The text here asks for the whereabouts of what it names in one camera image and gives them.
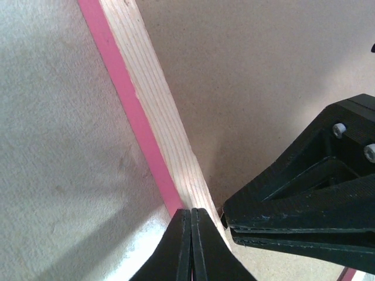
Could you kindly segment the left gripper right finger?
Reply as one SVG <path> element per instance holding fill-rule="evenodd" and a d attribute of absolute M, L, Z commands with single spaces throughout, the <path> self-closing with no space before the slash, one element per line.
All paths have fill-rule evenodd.
<path fill-rule="evenodd" d="M 232 254 L 204 208 L 191 210 L 193 280 L 255 280 Z"/>

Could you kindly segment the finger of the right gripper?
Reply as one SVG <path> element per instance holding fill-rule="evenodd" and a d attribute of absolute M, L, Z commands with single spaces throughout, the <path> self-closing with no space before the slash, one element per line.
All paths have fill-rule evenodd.
<path fill-rule="evenodd" d="M 374 98 L 327 106 L 223 211 L 234 231 L 374 230 Z"/>
<path fill-rule="evenodd" d="M 230 230 L 242 246 L 290 253 L 361 271 L 374 271 L 374 232 L 362 233 L 241 233 Z"/>

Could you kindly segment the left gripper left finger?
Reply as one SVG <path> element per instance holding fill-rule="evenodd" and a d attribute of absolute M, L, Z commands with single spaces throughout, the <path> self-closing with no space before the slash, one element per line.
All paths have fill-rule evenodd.
<path fill-rule="evenodd" d="M 153 254 L 131 280 L 192 279 L 191 213 L 178 209 Z"/>

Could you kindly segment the brown cardboard backing board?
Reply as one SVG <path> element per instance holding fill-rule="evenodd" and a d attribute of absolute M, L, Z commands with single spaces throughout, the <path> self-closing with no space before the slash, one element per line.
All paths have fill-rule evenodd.
<path fill-rule="evenodd" d="M 138 1 L 214 204 L 324 109 L 374 94 L 373 1 Z"/>

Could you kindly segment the pink wooden picture frame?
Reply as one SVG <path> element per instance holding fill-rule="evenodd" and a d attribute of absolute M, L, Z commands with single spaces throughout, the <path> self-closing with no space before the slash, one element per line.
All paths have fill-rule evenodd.
<path fill-rule="evenodd" d="M 79 6 L 169 213 L 204 208 L 224 235 L 137 3 Z"/>

